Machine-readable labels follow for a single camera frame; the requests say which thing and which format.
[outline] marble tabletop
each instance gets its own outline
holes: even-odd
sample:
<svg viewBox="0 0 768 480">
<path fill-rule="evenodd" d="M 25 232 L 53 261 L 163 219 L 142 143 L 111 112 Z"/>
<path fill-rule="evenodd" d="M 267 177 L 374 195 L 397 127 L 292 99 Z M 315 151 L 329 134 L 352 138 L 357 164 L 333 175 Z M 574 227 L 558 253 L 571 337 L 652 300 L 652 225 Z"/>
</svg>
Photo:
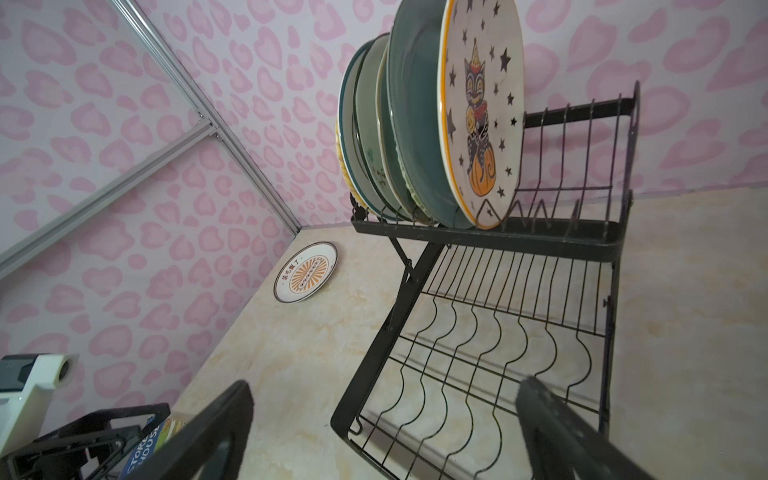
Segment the marble tabletop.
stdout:
<svg viewBox="0 0 768 480">
<path fill-rule="evenodd" d="M 637 200 L 622 256 L 611 441 L 658 478 L 768 470 L 768 189 Z M 273 270 L 174 411 L 195 414 L 245 379 L 254 413 L 240 478 L 379 478 L 331 429 L 333 410 L 394 302 L 402 263 L 384 237 L 333 242 L 336 271 L 278 303 Z M 411 258 L 424 243 L 404 241 Z"/>
</svg>

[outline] rack shelf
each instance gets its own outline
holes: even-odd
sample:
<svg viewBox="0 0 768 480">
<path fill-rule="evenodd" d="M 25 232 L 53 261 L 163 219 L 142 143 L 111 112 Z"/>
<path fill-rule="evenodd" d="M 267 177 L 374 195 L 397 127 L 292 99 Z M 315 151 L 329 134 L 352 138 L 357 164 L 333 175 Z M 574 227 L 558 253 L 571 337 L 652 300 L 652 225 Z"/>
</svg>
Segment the rack shelf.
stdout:
<svg viewBox="0 0 768 480">
<path fill-rule="evenodd" d="M 524 146 L 518 189 L 494 230 L 371 221 L 353 203 L 356 230 L 389 237 L 405 264 L 395 304 L 331 419 L 380 472 L 530 478 L 515 408 L 529 376 L 608 434 L 639 108 L 636 84 L 631 99 L 527 114 L 525 131 L 537 132 L 538 144 Z M 605 118 L 614 121 L 613 144 L 599 148 L 610 161 L 595 169 L 593 125 Z M 576 122 L 587 127 L 567 132 Z M 560 148 L 549 148 L 553 127 Z M 559 184 L 548 186 L 542 172 L 558 169 Z M 399 238 L 428 242 L 415 265 Z"/>
</svg>

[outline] dish rack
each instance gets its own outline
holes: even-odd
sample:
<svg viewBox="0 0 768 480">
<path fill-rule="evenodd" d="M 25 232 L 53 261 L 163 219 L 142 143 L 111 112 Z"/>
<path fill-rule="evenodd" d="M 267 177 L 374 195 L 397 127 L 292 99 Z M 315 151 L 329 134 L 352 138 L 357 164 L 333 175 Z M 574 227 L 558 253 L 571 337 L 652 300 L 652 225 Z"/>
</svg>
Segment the dish rack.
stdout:
<svg viewBox="0 0 768 480">
<path fill-rule="evenodd" d="M 515 408 L 528 376 L 607 437 L 639 115 L 637 82 L 632 98 L 526 114 L 508 209 L 481 206 L 493 230 L 388 223 L 352 199 L 355 229 L 389 237 L 405 266 L 331 418 L 371 465 L 390 478 L 531 478 Z M 415 264 L 399 239 L 428 242 Z"/>
</svg>

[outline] wallpaper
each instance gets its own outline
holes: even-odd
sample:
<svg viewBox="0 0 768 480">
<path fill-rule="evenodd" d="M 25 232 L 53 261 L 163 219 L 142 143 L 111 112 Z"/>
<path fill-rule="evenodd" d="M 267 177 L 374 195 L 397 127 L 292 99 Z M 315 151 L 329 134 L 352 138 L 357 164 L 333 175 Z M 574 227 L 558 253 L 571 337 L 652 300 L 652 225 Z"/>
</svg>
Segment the wallpaper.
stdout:
<svg viewBox="0 0 768 480">
<path fill-rule="evenodd" d="M 189 129 L 105 0 L 0 2 L 0 251 Z"/>
<path fill-rule="evenodd" d="M 489 15 L 496 3 L 459 3 L 467 1 Z M 349 219 L 333 151 L 338 90 L 356 48 L 391 28 L 398 3 L 141 2 L 302 224 Z M 636 193 L 767 182 L 763 4 L 519 0 L 525 65 L 517 68 L 525 75 L 525 107 L 540 111 L 616 98 L 631 94 L 637 79 L 643 117 L 632 177 Z M 608 127 L 593 125 L 601 160 L 593 162 L 590 182 L 607 174 Z M 543 148 L 555 154 L 559 145 L 557 135 L 545 135 Z M 579 158 L 585 148 L 585 141 L 566 147 L 569 157 Z M 558 181 L 559 170 L 544 172 L 544 183 Z"/>
<path fill-rule="evenodd" d="M 0 281 L 0 356 L 80 354 L 44 431 L 173 404 L 292 238 L 206 139 Z"/>
</svg>

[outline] pink wall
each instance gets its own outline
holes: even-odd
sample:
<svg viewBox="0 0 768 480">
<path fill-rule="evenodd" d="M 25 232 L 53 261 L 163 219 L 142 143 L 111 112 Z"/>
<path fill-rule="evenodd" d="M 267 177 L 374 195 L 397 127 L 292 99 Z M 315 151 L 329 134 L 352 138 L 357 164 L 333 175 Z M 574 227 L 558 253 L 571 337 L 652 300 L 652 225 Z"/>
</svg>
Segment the pink wall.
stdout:
<svg viewBox="0 0 768 480">
<path fill-rule="evenodd" d="M 492 9 L 495 0 L 474 3 Z M 356 47 L 391 28 L 398 4 L 142 2 L 304 224 L 349 219 L 333 154 L 338 90 Z M 518 0 L 517 6 L 528 111 L 615 98 L 642 81 L 637 193 L 768 181 L 762 0 Z M 556 140 L 545 138 L 553 154 Z M 609 143 L 595 140 L 595 147 Z M 584 148 L 568 155 L 583 158 Z M 595 170 L 591 181 L 604 173 Z M 559 180 L 547 175 L 545 181 Z"/>
<path fill-rule="evenodd" d="M 189 112 L 105 0 L 3 2 L 0 251 L 179 137 Z"/>
<path fill-rule="evenodd" d="M 0 281 L 0 356 L 80 353 L 46 429 L 173 403 L 292 240 L 214 139 Z"/>
</svg>

